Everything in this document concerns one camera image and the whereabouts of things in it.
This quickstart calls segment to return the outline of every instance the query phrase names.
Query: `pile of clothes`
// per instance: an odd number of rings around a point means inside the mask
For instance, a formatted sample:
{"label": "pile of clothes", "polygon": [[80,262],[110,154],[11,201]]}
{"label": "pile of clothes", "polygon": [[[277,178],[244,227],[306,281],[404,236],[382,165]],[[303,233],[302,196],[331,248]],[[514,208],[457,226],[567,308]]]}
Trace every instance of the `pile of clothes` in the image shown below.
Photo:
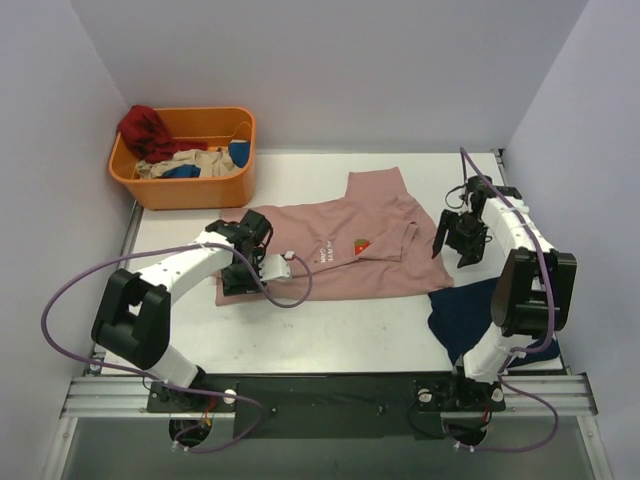
{"label": "pile of clothes", "polygon": [[226,177],[249,160],[250,145],[232,140],[228,148],[208,151],[206,142],[178,140],[155,110],[134,105],[118,124],[127,148],[139,159],[140,178]]}

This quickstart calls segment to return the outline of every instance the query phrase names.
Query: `orange bin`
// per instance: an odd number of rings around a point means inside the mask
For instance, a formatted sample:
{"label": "orange bin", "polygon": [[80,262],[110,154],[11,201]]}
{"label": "orange bin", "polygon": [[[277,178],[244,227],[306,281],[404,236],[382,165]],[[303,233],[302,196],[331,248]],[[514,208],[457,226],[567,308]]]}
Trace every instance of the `orange bin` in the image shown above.
{"label": "orange bin", "polygon": [[140,179],[136,162],[120,134],[111,151],[109,172],[138,202],[152,210],[241,207],[256,186],[256,121],[239,107],[158,108],[156,112],[175,138],[207,142],[209,150],[227,147],[231,140],[251,142],[249,161],[234,175],[213,178]]}

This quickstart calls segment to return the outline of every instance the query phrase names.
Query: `table surface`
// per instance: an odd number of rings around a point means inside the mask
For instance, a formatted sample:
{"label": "table surface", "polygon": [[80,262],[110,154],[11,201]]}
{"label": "table surface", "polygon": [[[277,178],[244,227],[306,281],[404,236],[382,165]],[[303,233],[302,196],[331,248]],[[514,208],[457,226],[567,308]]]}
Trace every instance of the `table surface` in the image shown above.
{"label": "table surface", "polygon": [[[493,154],[472,154],[496,184]],[[409,193],[437,223],[448,190],[462,183],[459,154],[263,154],[249,206],[324,202],[344,195],[349,172],[399,167]],[[185,244],[220,210],[145,210],[133,251]],[[457,286],[499,276],[504,255],[496,242],[484,260],[457,269],[458,255],[442,252]],[[131,262],[135,270],[159,261]],[[266,300],[215,306],[215,280],[207,278],[173,307],[171,344],[208,373],[323,373],[449,371],[446,350],[427,326],[429,297],[306,302],[280,309]],[[107,361],[126,364],[108,353]],[[561,369],[559,359],[524,369]]]}

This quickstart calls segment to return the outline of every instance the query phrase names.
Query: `shirt sleeve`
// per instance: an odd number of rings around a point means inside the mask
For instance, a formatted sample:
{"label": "shirt sleeve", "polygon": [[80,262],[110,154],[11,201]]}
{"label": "shirt sleeve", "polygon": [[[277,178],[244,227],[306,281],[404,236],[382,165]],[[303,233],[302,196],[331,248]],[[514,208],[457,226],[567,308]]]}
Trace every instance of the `shirt sleeve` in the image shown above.
{"label": "shirt sleeve", "polygon": [[376,202],[377,199],[406,193],[407,187],[402,179],[400,169],[395,167],[389,170],[349,173],[345,197],[371,203]]}

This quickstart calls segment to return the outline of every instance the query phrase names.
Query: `dark blue cloth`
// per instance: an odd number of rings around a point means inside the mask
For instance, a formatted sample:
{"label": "dark blue cloth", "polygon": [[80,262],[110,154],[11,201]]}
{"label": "dark blue cloth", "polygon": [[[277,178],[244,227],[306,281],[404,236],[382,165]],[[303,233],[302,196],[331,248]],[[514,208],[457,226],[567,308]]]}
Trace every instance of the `dark blue cloth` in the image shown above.
{"label": "dark blue cloth", "polygon": [[164,172],[160,178],[198,178],[200,176],[200,168],[195,165],[180,165]]}
{"label": "dark blue cloth", "polygon": [[[433,312],[429,315],[429,328],[447,349],[451,363],[471,350],[491,324],[491,298],[496,290],[497,278],[472,283],[464,287],[445,288],[429,294]],[[542,344],[537,340],[531,347]],[[510,367],[518,367],[560,355],[554,339],[544,352],[530,353],[516,358]]]}
{"label": "dark blue cloth", "polygon": [[250,153],[251,142],[233,141],[229,144],[229,156],[236,167],[244,168]]}

